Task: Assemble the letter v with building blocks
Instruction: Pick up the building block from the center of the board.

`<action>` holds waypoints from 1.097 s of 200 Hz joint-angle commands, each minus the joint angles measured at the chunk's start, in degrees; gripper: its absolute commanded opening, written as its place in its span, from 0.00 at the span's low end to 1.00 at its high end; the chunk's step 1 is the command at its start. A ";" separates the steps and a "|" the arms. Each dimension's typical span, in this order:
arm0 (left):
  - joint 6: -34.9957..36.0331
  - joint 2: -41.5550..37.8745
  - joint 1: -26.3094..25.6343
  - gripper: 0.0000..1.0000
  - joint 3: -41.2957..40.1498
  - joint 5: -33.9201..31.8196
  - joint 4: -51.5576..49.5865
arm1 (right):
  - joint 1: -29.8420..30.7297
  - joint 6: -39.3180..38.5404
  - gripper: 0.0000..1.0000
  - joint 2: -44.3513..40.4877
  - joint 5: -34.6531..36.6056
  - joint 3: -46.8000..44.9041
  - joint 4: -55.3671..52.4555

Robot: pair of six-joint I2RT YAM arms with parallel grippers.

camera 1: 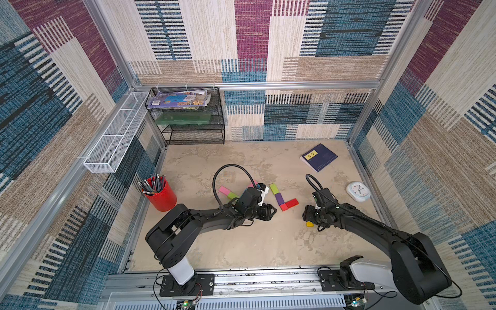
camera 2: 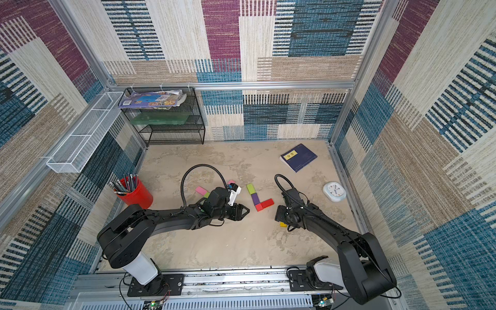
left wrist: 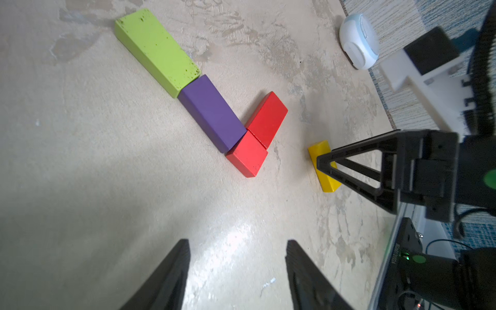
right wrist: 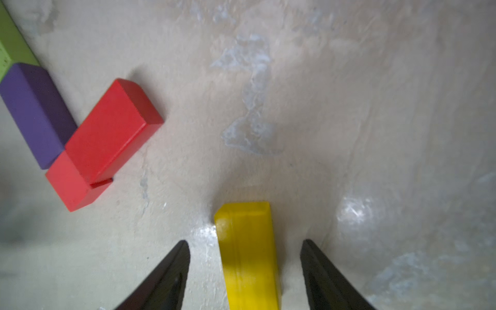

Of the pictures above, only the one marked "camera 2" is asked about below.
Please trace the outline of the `purple block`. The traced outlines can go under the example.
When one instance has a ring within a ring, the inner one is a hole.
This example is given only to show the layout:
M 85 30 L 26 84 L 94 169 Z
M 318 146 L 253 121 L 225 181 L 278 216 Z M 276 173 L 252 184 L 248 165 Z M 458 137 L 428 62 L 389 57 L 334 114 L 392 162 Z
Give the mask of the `purple block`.
M 258 205 L 258 204 L 260 204 L 260 199 L 259 199 L 259 197 L 258 197 L 257 193 L 253 193 L 253 194 L 251 195 L 251 198 L 252 198 L 252 200 L 253 200 L 254 205 Z

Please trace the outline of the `red long block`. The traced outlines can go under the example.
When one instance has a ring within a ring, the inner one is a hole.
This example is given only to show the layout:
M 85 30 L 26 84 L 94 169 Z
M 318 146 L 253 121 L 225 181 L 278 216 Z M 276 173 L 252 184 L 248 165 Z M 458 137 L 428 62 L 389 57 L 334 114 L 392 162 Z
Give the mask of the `red long block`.
M 274 204 L 275 203 L 274 203 L 273 199 L 268 199 L 268 200 L 265 200 L 265 201 L 262 201 L 261 202 L 261 206 L 262 206 L 263 209 L 268 208 L 268 207 L 271 207 Z

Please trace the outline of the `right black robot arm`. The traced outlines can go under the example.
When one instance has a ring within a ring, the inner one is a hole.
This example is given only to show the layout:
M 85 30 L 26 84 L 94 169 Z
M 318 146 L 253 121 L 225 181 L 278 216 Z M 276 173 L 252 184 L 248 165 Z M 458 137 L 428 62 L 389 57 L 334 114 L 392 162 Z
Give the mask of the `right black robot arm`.
M 342 286 L 360 305 L 396 288 L 397 280 L 374 235 L 361 235 L 341 226 L 313 204 L 278 206 L 275 220 L 306 229 L 329 244 L 338 254 Z

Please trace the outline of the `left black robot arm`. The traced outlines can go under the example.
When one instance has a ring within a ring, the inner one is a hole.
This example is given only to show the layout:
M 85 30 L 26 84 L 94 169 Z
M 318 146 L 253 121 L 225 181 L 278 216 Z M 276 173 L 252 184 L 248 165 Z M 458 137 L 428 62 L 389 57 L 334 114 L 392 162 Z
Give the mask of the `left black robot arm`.
M 140 285 L 146 286 L 160 275 L 154 262 L 142 253 L 151 236 L 176 230 L 201 229 L 210 226 L 213 220 L 237 222 L 249 213 L 248 207 L 237 203 L 208 210 L 204 199 L 183 209 L 161 211 L 131 205 L 98 233 L 97 241 L 113 269 L 124 269 Z

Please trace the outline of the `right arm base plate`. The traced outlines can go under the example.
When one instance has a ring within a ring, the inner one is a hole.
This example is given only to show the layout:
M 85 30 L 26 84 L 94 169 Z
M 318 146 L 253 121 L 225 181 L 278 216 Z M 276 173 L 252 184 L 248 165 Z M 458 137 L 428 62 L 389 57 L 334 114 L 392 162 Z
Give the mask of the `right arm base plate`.
M 290 290 L 292 292 L 302 291 L 332 291 L 333 289 L 343 290 L 343 286 L 330 282 L 320 281 L 315 274 L 310 275 L 306 270 L 300 270 L 296 267 L 289 267 L 285 271 L 289 280 Z

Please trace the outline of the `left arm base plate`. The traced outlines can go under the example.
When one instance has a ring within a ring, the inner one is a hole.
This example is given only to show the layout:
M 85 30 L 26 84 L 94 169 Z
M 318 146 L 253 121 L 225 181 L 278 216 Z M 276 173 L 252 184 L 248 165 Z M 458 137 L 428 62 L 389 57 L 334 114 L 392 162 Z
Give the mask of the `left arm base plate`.
M 164 297 L 182 294 L 184 274 L 161 274 L 147 285 L 141 285 L 134 277 L 131 280 L 128 297 Z

